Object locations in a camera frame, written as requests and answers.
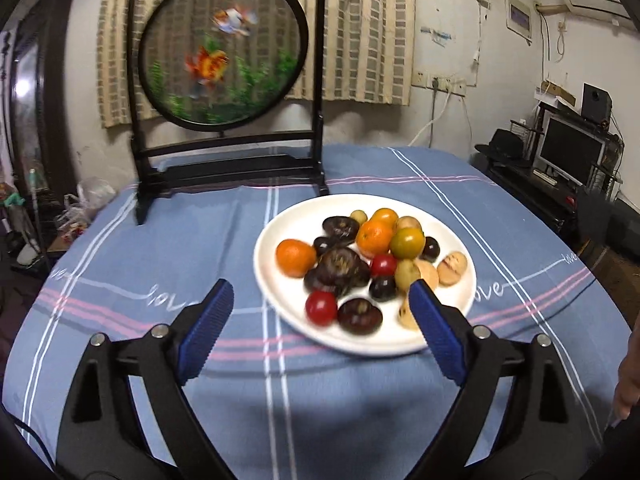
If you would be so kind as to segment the pale round fruit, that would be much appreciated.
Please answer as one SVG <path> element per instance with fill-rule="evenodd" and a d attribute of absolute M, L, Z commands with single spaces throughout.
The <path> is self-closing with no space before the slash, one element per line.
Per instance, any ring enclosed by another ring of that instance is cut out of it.
<path fill-rule="evenodd" d="M 401 229 L 419 229 L 422 230 L 422 226 L 419 220 L 411 216 L 403 216 L 397 219 L 395 224 L 396 230 Z"/>
<path fill-rule="evenodd" d="M 407 330 L 419 330 L 419 325 L 411 312 L 408 297 L 404 299 L 398 310 L 398 321 Z"/>
<path fill-rule="evenodd" d="M 414 263 L 420 270 L 422 280 L 431 290 L 436 290 L 439 285 L 439 276 L 436 268 L 430 262 L 422 259 L 416 259 Z"/>

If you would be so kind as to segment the tan speckled round fruit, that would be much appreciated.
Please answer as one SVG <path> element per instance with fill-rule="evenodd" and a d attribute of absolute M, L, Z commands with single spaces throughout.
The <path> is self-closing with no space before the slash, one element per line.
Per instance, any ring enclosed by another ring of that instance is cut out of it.
<path fill-rule="evenodd" d="M 439 284 L 452 286 L 460 282 L 468 268 L 468 259 L 463 252 L 450 252 L 437 266 Z"/>

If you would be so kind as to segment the small yellow green fruit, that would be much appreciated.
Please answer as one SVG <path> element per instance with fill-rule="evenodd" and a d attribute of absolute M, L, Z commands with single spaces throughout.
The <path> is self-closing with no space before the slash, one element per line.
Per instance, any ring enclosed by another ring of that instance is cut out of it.
<path fill-rule="evenodd" d="M 408 292 L 411 284 L 416 280 L 420 280 L 420 278 L 421 270 L 413 260 L 405 259 L 398 261 L 394 274 L 398 290 Z"/>

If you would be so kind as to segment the orange tangerine front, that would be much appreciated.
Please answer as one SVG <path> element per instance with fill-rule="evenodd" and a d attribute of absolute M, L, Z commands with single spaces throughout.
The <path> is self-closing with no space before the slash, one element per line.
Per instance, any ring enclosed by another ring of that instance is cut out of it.
<path fill-rule="evenodd" d="M 383 222 L 386 226 L 390 226 L 393 229 L 396 226 L 398 214 L 393 209 L 380 208 L 372 214 L 371 220 Z"/>

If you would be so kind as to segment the small orange tangerine back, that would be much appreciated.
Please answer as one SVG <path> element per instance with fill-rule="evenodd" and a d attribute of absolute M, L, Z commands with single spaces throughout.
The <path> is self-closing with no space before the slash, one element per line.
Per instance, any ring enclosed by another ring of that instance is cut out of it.
<path fill-rule="evenodd" d="M 288 238 L 278 245 L 276 261 L 284 275 L 289 278 L 303 278 L 316 265 L 317 254 L 311 245 Z"/>

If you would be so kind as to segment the goldfish round screen ornament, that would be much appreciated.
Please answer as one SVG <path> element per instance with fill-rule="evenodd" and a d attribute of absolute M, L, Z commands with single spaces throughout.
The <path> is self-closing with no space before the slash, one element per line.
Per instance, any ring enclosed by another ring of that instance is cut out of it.
<path fill-rule="evenodd" d="M 329 192 L 326 0 L 128 0 L 134 218 L 178 192 L 272 180 Z"/>

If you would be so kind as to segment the red cherry tomato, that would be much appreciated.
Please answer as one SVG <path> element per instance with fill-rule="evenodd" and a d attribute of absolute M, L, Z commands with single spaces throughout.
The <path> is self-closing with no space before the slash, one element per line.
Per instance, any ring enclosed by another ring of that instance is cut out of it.
<path fill-rule="evenodd" d="M 330 292 L 315 290 L 305 304 L 306 317 L 317 326 L 330 326 L 337 317 L 337 302 Z"/>
<path fill-rule="evenodd" d="M 370 262 L 371 278 L 394 276 L 398 261 L 392 254 L 376 255 Z"/>

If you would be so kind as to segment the blue striped tablecloth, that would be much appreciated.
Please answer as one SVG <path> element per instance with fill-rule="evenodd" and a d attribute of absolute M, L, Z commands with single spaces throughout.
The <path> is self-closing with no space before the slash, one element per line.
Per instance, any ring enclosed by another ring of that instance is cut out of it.
<path fill-rule="evenodd" d="M 332 146 L 330 192 L 272 182 L 157 200 L 143 223 L 125 188 L 53 267 L 17 333 L 2 403 L 54 450 L 90 337 L 144 335 L 224 278 L 234 308 L 201 375 L 186 384 L 198 420 L 242 479 L 400 479 L 457 387 L 419 332 L 382 304 L 369 337 L 306 315 L 302 281 L 274 260 L 281 240 L 311 243 L 324 219 L 390 208 L 417 218 L 444 254 L 464 252 L 444 304 L 504 338 L 547 336 L 576 394 L 592 450 L 610 416 L 629 327 L 591 271 L 524 206 L 454 155 Z"/>

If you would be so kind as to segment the dark purple plum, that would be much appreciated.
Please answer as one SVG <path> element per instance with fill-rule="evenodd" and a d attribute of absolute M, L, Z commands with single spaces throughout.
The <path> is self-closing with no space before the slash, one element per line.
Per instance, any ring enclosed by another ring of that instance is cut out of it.
<path fill-rule="evenodd" d="M 368 336 L 382 326 L 383 313 L 366 298 L 352 298 L 338 308 L 336 320 L 347 333 Z"/>

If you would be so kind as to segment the dark brown mangosteen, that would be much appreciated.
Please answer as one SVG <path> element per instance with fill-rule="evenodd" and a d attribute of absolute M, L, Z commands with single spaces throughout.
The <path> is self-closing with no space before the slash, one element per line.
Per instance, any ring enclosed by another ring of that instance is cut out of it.
<path fill-rule="evenodd" d="M 340 289 L 364 287 L 371 279 L 370 266 L 348 247 L 328 250 L 319 260 L 317 278 L 326 286 Z"/>

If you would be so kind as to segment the white oval plate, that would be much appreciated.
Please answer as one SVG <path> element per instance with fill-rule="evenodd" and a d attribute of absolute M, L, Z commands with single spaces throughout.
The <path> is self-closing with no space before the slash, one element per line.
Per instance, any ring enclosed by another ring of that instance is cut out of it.
<path fill-rule="evenodd" d="M 477 282 L 469 249 L 445 222 L 363 194 L 313 198 L 277 214 L 258 236 L 254 272 L 294 330 L 360 356 L 425 348 L 408 312 L 415 278 L 462 314 L 471 310 Z"/>

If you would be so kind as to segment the dark wooden cabinet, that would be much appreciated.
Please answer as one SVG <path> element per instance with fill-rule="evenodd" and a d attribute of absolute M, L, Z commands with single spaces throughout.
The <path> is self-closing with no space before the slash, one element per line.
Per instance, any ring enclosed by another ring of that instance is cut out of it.
<path fill-rule="evenodd" d="M 65 105 L 65 47 L 73 0 L 38 0 L 17 26 L 10 63 L 9 124 L 14 176 L 29 171 L 57 200 L 76 190 Z"/>

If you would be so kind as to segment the beige checked curtain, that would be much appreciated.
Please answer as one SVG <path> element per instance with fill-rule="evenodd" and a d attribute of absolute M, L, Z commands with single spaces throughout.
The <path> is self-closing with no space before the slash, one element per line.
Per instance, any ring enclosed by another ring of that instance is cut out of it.
<path fill-rule="evenodd" d="M 128 0 L 101 0 L 96 76 L 101 124 L 127 125 Z M 326 0 L 323 97 L 406 106 L 410 102 L 416 0 Z"/>

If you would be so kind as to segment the yellow green citrus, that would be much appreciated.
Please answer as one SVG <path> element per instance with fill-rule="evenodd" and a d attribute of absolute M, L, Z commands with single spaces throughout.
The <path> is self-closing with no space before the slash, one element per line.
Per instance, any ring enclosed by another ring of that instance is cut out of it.
<path fill-rule="evenodd" d="M 396 259 L 418 258 L 425 246 L 425 236 L 419 228 L 399 229 L 390 241 L 390 252 Z"/>

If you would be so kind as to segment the pale round fruit back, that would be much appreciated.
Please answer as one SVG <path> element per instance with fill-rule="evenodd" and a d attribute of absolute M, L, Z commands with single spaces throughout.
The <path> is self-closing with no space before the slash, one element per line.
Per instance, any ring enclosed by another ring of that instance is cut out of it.
<path fill-rule="evenodd" d="M 419 220 L 411 216 L 403 216 L 397 219 L 395 224 L 396 230 L 401 229 L 419 229 L 422 230 L 422 226 Z"/>

